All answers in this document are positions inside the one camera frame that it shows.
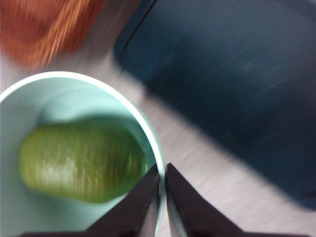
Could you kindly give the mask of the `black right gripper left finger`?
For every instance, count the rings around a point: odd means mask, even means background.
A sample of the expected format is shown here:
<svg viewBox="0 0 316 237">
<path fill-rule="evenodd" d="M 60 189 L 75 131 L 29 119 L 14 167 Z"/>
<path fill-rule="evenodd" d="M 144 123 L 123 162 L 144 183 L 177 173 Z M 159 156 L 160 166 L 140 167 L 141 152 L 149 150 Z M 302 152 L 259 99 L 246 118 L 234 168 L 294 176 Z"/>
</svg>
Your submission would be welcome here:
<svg viewBox="0 0 316 237">
<path fill-rule="evenodd" d="M 159 213 L 158 168 L 153 165 L 127 196 L 84 231 L 30 232 L 22 237 L 153 237 Z"/>
</svg>

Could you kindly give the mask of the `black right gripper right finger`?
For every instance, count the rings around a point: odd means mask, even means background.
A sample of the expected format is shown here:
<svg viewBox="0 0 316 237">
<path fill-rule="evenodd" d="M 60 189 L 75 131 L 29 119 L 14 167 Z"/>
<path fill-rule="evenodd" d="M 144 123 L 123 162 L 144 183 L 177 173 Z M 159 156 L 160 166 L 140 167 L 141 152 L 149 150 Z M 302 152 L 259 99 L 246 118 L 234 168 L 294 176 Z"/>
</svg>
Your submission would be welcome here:
<svg viewBox="0 0 316 237">
<path fill-rule="evenodd" d="M 205 200 L 171 163 L 166 204 L 173 237 L 299 237 L 297 233 L 247 232 Z"/>
</svg>

